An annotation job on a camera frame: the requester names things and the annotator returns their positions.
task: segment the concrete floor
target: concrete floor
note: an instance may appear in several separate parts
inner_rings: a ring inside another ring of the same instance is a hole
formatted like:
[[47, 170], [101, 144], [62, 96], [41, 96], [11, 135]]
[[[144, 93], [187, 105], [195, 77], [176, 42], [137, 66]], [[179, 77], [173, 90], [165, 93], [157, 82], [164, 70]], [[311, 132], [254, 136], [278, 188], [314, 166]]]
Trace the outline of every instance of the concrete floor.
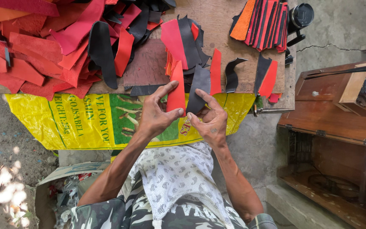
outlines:
[[[304, 0], [315, 11], [313, 23], [302, 30], [306, 39], [297, 44], [297, 76], [302, 71], [352, 63], [366, 59], [358, 51], [366, 44], [366, 0]], [[233, 157], [257, 191], [265, 210], [279, 228], [295, 228], [265, 200], [265, 186], [276, 184], [276, 168], [287, 162], [287, 135], [276, 124], [280, 114], [248, 115], [237, 133], [227, 137]], [[46, 150], [11, 114], [0, 96], [0, 228], [13, 228], [9, 206], [33, 212], [33, 188], [57, 166], [53, 152]], [[213, 177], [226, 193], [221, 169], [216, 164]], [[19, 221], [20, 228], [36, 228], [30, 216]]]

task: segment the wooden box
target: wooden box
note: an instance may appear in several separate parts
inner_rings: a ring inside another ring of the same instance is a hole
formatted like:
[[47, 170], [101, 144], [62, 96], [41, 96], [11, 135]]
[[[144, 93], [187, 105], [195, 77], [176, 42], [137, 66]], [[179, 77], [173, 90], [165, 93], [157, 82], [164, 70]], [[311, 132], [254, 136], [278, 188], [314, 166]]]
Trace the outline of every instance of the wooden box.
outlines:
[[[366, 66], [366, 63], [355, 65], [356, 68], [363, 66]], [[343, 111], [354, 112], [359, 116], [366, 117], [366, 107], [361, 106], [357, 102], [357, 97], [365, 78], [366, 72], [347, 74], [334, 96], [333, 104]]]

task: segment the stack of leather strips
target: stack of leather strips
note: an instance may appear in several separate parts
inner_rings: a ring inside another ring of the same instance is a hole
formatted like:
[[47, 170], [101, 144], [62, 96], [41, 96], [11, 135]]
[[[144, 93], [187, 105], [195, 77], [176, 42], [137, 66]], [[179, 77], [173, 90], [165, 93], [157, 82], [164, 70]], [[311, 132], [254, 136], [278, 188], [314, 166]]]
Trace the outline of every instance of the stack of leather strips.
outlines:
[[286, 50], [287, 3], [281, 0], [248, 0], [244, 9], [233, 17], [229, 34], [259, 52], [276, 48]]

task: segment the cracked concrete wall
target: cracked concrete wall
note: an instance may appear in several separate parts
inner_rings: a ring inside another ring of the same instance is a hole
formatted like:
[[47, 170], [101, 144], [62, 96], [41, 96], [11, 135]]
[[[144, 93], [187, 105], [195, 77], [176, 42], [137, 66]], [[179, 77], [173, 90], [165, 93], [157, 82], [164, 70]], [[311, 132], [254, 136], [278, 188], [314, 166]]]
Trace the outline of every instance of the cracked concrete wall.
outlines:
[[366, 60], [366, 0], [299, 0], [314, 9], [306, 39], [297, 44], [296, 74]]

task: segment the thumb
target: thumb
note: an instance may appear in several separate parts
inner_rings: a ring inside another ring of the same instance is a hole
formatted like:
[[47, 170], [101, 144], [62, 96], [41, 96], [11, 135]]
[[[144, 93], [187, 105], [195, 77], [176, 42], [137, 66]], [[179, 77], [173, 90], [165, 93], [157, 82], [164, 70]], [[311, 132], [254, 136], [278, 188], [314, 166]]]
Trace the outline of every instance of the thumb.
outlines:
[[187, 118], [190, 120], [191, 125], [197, 129], [197, 127], [201, 123], [200, 120], [198, 119], [198, 117], [195, 114], [189, 112], [189, 113], [187, 113]]
[[169, 119], [172, 119], [174, 121], [174, 120], [180, 118], [183, 115], [183, 113], [184, 113], [183, 108], [177, 108], [177, 109], [167, 112], [166, 114]]

